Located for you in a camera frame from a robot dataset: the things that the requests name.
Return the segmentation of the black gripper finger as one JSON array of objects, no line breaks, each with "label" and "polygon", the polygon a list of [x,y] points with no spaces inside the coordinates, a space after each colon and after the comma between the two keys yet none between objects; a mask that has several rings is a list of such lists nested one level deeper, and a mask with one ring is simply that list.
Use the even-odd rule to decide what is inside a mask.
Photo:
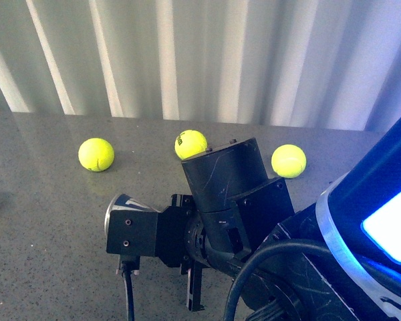
[{"label": "black gripper finger", "polygon": [[191,261],[187,277],[186,307],[191,312],[203,309],[201,305],[201,290],[203,279],[203,266],[197,261]]}]

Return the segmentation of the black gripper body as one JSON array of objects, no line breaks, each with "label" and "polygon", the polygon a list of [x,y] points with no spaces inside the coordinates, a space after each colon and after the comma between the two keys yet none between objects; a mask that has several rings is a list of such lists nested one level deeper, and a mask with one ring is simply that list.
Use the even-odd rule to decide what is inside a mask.
[{"label": "black gripper body", "polygon": [[267,176],[255,138],[192,156],[182,168],[191,194],[174,194],[158,222],[157,255],[168,267],[244,262],[295,213],[285,180]]}]

